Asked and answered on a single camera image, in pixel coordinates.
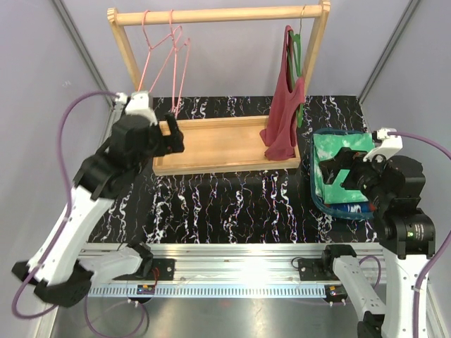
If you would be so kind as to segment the green patterned garment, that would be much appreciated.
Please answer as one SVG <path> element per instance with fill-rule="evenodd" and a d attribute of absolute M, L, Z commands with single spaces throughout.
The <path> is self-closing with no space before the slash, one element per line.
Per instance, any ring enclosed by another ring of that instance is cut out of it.
<path fill-rule="evenodd" d="M 332 184 L 325 184 L 319 163 L 333 158 L 343 147 L 355 151 L 369 152 L 375 148 L 371 135 L 367 133 L 342 135 L 314 134 L 313 141 L 315 194 L 321 197 L 325 204 L 367 202 L 368 199 L 360 191 L 346 190 L 341 186 L 349 174 L 349 170 L 342 169 Z"/>

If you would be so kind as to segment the blue patterned trousers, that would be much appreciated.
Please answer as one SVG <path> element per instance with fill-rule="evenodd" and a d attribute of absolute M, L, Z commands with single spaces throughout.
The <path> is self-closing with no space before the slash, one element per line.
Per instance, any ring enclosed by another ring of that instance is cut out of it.
<path fill-rule="evenodd" d="M 327 207 L 347 213 L 372 213 L 374 206 L 370 202 L 326 204 Z"/>

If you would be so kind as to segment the pink wire hanger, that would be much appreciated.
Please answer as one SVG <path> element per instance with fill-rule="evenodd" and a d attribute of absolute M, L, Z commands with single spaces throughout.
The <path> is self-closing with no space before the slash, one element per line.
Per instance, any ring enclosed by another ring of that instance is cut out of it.
<path fill-rule="evenodd" d="M 144 14 L 142 16 L 142 21 L 141 21 L 142 33 L 144 35 L 145 42 L 147 44 L 147 58 L 146 58 L 146 61 L 144 63 L 144 67 L 142 70 L 140 82 L 139 82 L 138 89 L 137 89 L 138 91 L 141 91 L 142 89 L 144 89 L 144 81 L 145 81 L 145 77 L 147 74 L 147 68 L 149 67 L 149 64 L 150 64 L 153 50 L 155 50 L 158 46 L 162 45 L 166 40 L 171 39 L 171 30 L 170 30 L 170 33 L 168 35 L 166 35 L 164 38 L 162 38 L 158 43 L 156 43 L 155 45 L 151 44 L 150 39 L 147 35 L 147 31 L 145 29 L 145 24 L 144 24 L 145 20 L 147 19 L 148 13 L 150 13 L 150 10 L 146 10 L 144 12 Z M 152 92 L 153 88 L 155 87 L 156 83 L 158 82 L 159 78 L 161 77 L 161 74 L 162 74 L 164 68 L 166 67 L 166 65 L 169 61 L 169 58 L 171 56 L 173 56 L 172 47 L 171 47 L 171 50 L 168 52 L 166 60 L 164 61 L 163 65 L 161 66 L 160 71 L 158 72 L 157 76 L 155 77 L 155 79 L 149 89 L 149 92 Z"/>
<path fill-rule="evenodd" d="M 171 93 L 171 112 L 175 115 L 175 117 L 178 117 L 179 111 L 180 111 L 180 101 L 182 97 L 183 92 L 183 86 L 185 82 L 185 74 L 187 71 L 187 64 L 190 57 L 190 49 L 191 49 L 191 39 L 187 38 L 181 45 L 178 45 L 178 42 L 180 38 L 183 36 L 183 27 L 182 25 L 179 25 L 177 27 L 174 27 L 173 24 L 175 23 L 173 19 L 173 13 L 174 10 L 170 11 L 169 15 L 169 25 L 171 30 L 171 41 L 172 41 L 172 52 L 174 56 L 173 60 L 173 80 L 172 80 L 172 93 Z M 185 63 L 183 66 L 183 73 L 180 81 L 180 87 L 178 91 L 178 95 L 176 96 L 176 89 L 177 89 L 177 76 L 178 76 L 178 54 L 182 49 L 186 49 L 186 55 L 185 55 Z"/>

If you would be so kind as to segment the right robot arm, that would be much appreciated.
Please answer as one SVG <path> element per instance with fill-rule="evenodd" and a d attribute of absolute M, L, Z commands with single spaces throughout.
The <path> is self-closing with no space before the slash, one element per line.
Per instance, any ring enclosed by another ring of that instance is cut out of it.
<path fill-rule="evenodd" d="M 354 306 L 359 337 L 427 337 L 425 270 L 435 256 L 435 225 L 418 207 L 426 183 L 423 166 L 406 156 L 342 148 L 320 163 L 326 183 L 348 170 L 342 186 L 360 191 L 375 208 L 373 223 L 386 270 L 386 300 L 381 301 L 359 267 L 350 245 L 324 249 L 321 274 L 338 278 Z"/>

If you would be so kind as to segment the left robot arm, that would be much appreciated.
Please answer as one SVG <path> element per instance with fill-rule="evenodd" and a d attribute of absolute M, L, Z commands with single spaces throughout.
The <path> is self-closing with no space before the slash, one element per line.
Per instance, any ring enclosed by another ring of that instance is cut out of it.
<path fill-rule="evenodd" d="M 82 162 L 69 185 L 69 202 L 43 247 L 30 260 L 14 264 L 12 273 L 24 285 L 31 284 L 44 303 L 70 308 L 93 286 L 126 275 L 159 279 L 150 247 L 139 240 L 101 258 L 78 255 L 100 217 L 135 182 L 149 159 L 185 150 L 175 116 L 167 113 L 164 118 L 168 135 L 142 115 L 123 115 L 114 123 L 110 137 Z"/>

